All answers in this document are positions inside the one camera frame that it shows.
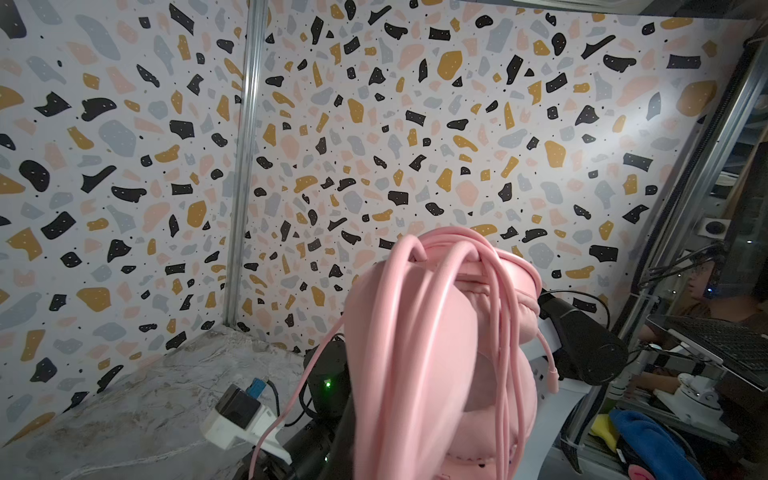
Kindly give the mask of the pink headphones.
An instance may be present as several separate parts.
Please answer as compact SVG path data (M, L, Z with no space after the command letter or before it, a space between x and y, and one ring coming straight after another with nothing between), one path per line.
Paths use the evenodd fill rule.
M346 297L357 479L510 479L537 413L536 269L465 227L401 238Z

